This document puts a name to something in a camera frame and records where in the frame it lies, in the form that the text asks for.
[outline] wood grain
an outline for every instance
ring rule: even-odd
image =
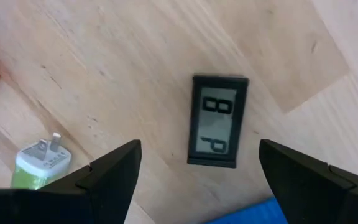
[[[196,72],[251,80],[236,169],[186,163]],[[0,0],[0,73],[0,187],[54,131],[71,170],[141,139],[127,223],[270,197],[262,138],[358,174],[358,1]]]

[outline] black plastic piece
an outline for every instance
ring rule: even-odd
[[[266,139],[259,159],[289,223],[358,223],[358,175]]]
[[[246,104],[248,84],[249,79],[239,75],[221,76],[200,73],[193,76],[190,137],[187,159],[188,164],[236,168],[237,149],[241,132],[242,117]],[[203,87],[237,90],[232,116],[232,128],[228,146],[228,154],[210,154],[196,151],[201,89]]]
[[[39,190],[1,189],[0,223],[124,223],[141,157],[133,140]]]

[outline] digital display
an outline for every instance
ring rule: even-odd
[[[196,152],[227,154],[237,90],[202,87]]]

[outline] blue object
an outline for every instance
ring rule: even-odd
[[[226,215],[206,224],[288,224],[275,198]]]

